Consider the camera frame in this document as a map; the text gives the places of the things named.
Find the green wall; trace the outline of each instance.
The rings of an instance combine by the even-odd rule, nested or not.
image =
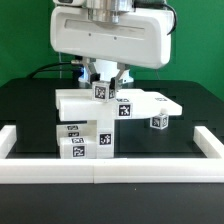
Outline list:
[[[171,62],[159,70],[160,78],[201,83],[224,100],[223,0],[168,2],[176,9],[179,23],[172,34]],[[0,85],[58,61],[49,41],[52,8],[51,0],[8,0],[1,4]],[[132,68],[132,75],[157,79],[154,71],[138,67]]]

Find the black table surface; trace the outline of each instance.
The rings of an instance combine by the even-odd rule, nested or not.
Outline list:
[[[56,158],[55,89],[78,88],[71,80],[15,79],[0,88],[0,127],[16,124],[8,158]],[[204,158],[194,126],[224,141],[224,103],[194,82],[136,81],[183,106],[163,131],[149,120],[116,121],[115,157]],[[0,223],[223,223],[224,184],[0,185]]]

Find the white frame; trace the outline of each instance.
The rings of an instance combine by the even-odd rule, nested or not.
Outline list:
[[[0,139],[1,184],[224,182],[224,146],[205,127],[195,128],[194,141],[206,159],[4,159],[16,127],[5,126]]]

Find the stacked blocks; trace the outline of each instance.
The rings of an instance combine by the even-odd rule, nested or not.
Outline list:
[[[150,119],[150,127],[156,129],[164,129],[168,127],[169,116],[165,114],[159,114],[158,116]]]
[[[92,83],[92,99],[99,102],[109,102],[116,98],[116,92],[110,88],[110,82],[97,81]]]
[[[56,91],[62,122],[87,121],[57,127],[61,158],[113,158],[115,120],[151,118],[152,128],[164,129],[168,127],[165,114],[182,112],[179,105],[156,92],[123,89],[115,94],[113,91],[110,83],[103,81],[93,82],[92,90]]]

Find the small white cube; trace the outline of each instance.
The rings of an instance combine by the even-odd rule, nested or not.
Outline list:
[[[61,159],[95,159],[96,137],[60,138]]]
[[[110,82],[97,81],[92,83],[92,99],[100,102],[109,102],[115,99],[116,92],[110,89]]]
[[[169,116],[165,114],[159,114],[158,116],[150,119],[150,127],[156,129],[164,129],[168,127]]]

